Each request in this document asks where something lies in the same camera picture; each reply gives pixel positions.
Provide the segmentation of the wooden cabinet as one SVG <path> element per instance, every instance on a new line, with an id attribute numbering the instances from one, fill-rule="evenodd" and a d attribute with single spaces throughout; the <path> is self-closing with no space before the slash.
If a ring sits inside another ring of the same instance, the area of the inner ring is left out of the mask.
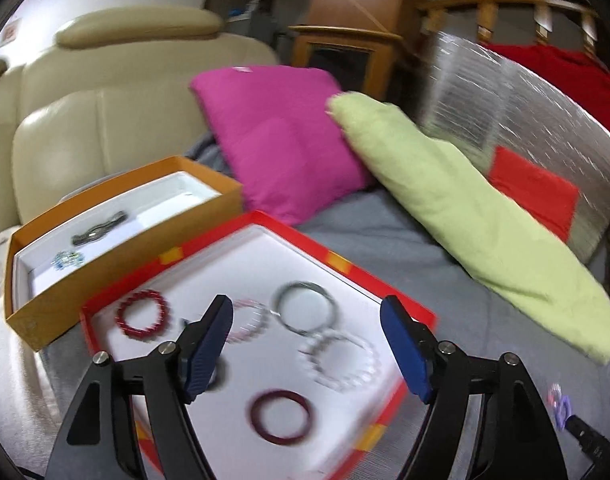
<path id="1" fill-rule="evenodd" d="M 296 33 L 292 65 L 305 67 L 319 48 L 365 53 L 361 91 L 386 97 L 395 66 L 411 55 L 421 27 L 418 5 L 426 0 L 309 0 Z"/>

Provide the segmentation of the black cord bracelet pink charm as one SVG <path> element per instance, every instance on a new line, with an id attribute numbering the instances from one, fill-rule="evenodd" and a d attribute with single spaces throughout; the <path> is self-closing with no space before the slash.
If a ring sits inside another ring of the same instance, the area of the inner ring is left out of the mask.
<path id="1" fill-rule="evenodd" d="M 184 324 L 178 340 L 181 348 L 179 372 L 182 388 L 189 399 L 217 389 L 224 381 L 226 363 L 221 353 L 230 328 L 230 320 Z"/>

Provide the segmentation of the magenta pillow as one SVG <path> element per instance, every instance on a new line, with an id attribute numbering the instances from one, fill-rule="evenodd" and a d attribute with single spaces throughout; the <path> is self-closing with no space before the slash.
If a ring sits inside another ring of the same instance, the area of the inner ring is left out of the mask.
<path id="1" fill-rule="evenodd" d="M 248 208 L 297 226 L 370 184 L 326 111 L 341 88 L 325 70 L 227 67 L 196 75 L 190 88 Z"/>

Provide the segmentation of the beige leather sofa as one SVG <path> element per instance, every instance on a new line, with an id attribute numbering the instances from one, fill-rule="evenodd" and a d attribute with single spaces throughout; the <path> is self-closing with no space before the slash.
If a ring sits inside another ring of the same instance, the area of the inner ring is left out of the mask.
<path id="1" fill-rule="evenodd" d="M 277 60 L 187 6 L 92 12 L 31 61 L 0 58 L 0 233 L 96 180 L 187 151 L 207 129 L 196 75 Z"/>

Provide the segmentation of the silver insulated foil panel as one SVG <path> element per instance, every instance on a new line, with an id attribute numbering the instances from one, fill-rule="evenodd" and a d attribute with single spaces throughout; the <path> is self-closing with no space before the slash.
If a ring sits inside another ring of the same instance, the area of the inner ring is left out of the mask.
<path id="1" fill-rule="evenodd" d="M 531 70 L 464 38 L 439 32 L 421 60 L 412 120 L 482 174 L 502 145 L 576 185 L 567 244 L 589 262 L 610 226 L 608 130 Z"/>

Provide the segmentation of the dark maroon bangle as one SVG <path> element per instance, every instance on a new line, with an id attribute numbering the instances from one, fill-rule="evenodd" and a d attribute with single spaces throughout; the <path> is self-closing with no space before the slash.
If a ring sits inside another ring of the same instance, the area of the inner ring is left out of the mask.
<path id="1" fill-rule="evenodd" d="M 247 419 L 262 440 L 294 446 L 305 441 L 314 429 L 314 406 L 297 392 L 268 390 L 250 401 Z"/>

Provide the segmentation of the small red cushion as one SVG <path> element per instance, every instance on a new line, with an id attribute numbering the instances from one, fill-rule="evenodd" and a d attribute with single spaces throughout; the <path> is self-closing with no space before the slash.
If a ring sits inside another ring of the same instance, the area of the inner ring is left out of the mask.
<path id="1" fill-rule="evenodd" d="M 579 188 L 519 154 L 497 146 L 488 180 L 540 224 L 566 243 L 579 200 Z"/>

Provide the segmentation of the red shallow box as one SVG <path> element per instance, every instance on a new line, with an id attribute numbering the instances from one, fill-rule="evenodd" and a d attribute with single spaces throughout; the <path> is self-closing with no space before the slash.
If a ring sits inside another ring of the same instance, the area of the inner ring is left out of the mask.
<path id="1" fill-rule="evenodd" d="M 336 325 L 309 337 L 284 328 L 270 306 L 289 282 L 324 287 L 340 307 Z M 381 439 L 406 394 L 380 321 L 381 301 L 393 287 L 261 212 L 184 243 L 174 263 L 145 264 L 98 292 L 80 314 L 92 351 L 120 361 L 154 349 L 154 340 L 130 338 L 118 326 L 154 321 L 156 303 L 137 300 L 139 290 L 166 300 L 166 340 L 198 320 L 217 295 L 233 302 L 224 381 L 188 408 L 220 479 L 345 479 Z M 314 429 L 298 445 L 262 440 L 248 422 L 250 401 L 274 389 L 297 392 L 314 406 Z"/>

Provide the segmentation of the light green folded blanket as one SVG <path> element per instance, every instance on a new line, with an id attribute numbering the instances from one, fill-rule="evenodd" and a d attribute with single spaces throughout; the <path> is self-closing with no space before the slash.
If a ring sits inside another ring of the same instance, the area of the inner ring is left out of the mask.
<path id="1" fill-rule="evenodd" d="M 342 92 L 326 109 L 364 166 L 473 280 L 594 362 L 610 362 L 610 298 L 567 244 L 397 106 Z"/>

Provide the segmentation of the dark metal bangle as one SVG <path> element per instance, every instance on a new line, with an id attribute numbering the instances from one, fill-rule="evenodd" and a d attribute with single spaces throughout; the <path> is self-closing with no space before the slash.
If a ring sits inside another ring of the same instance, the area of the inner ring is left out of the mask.
<path id="1" fill-rule="evenodd" d="M 340 307 L 333 296 L 314 282 L 289 282 L 271 300 L 270 312 L 290 332 L 309 337 L 333 328 Z"/>

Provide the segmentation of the grey bed blanket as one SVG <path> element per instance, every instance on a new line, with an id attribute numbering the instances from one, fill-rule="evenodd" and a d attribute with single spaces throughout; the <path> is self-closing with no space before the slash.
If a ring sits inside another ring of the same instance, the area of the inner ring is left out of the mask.
<path id="1" fill-rule="evenodd" d="M 574 412 L 610 438 L 610 364 L 593 362 L 473 281 L 385 188 L 349 195 L 300 229 L 410 298 L 414 312 L 433 313 L 439 338 L 483 358 L 516 353 L 540 392 L 559 385 Z M 352 476 L 395 478 L 425 413 L 424 404 L 406 388 L 381 439 Z"/>

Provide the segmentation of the red cloth on rail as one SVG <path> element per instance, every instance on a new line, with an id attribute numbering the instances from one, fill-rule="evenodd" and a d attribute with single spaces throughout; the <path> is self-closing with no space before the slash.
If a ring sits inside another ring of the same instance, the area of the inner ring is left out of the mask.
<path id="1" fill-rule="evenodd" d="M 610 72 L 584 52 L 533 44 L 490 44 L 488 49 L 531 70 L 610 132 Z"/>

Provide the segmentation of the orange cardboard box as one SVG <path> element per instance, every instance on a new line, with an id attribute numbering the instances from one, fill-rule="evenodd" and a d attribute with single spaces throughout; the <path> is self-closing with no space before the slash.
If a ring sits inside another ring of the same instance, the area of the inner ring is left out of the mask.
<path id="1" fill-rule="evenodd" d="M 75 247 L 116 212 L 128 219 Z M 6 257 L 4 318 L 32 350 L 67 332 L 92 296 L 149 262 L 180 258 L 181 246 L 238 216 L 239 182 L 174 156 L 119 174 L 57 204 L 16 231 Z"/>

